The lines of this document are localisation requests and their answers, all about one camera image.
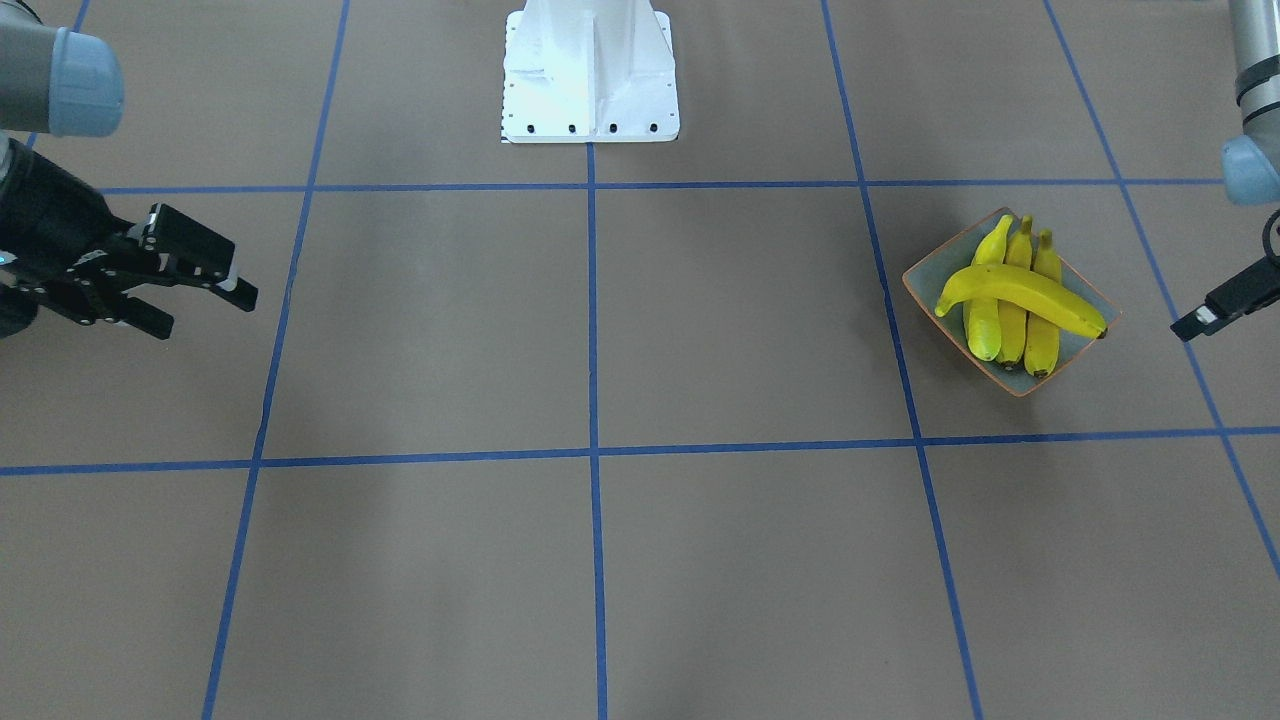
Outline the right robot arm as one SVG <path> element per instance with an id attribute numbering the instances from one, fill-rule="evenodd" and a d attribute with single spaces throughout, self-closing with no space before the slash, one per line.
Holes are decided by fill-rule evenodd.
<path id="1" fill-rule="evenodd" d="M 236 245 L 164 202 L 140 222 L 116 217 L 95 187 L 20 142 L 22 132 L 106 137 L 125 88 L 101 38 L 46 26 L 23 1 L 3 4 L 1 332 L 26 331 L 47 309 L 78 325 L 128 325 L 166 340 L 173 316 L 137 299 L 141 286 L 205 290 L 241 311 L 259 290 L 239 274 Z"/>

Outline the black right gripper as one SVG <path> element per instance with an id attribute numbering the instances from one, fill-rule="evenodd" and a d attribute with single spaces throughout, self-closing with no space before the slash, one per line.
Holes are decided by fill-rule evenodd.
<path id="1" fill-rule="evenodd" d="M 236 243 L 183 211 L 155 204 L 140 223 L 115 217 L 105 197 L 19 140 L 3 141 L 1 245 L 18 281 L 65 279 L 81 259 L 115 234 L 136 251 L 131 273 L 143 284 L 206 290 L 244 313 L 259 288 L 241 278 Z M 128 293 L 101 293 L 101 318 L 155 340 L 172 337 L 174 318 Z"/>

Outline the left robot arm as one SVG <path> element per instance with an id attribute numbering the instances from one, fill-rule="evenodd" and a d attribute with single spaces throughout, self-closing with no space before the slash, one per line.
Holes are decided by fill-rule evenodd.
<path id="1" fill-rule="evenodd" d="M 1235 205 L 1279 200 L 1279 3 L 1228 4 L 1235 58 L 1234 101 L 1242 133 L 1220 151 L 1224 190 Z M 1263 224 L 1263 256 L 1222 284 L 1170 325 L 1183 342 L 1212 336 L 1242 316 L 1267 307 L 1279 296 L 1277 217 Z"/>

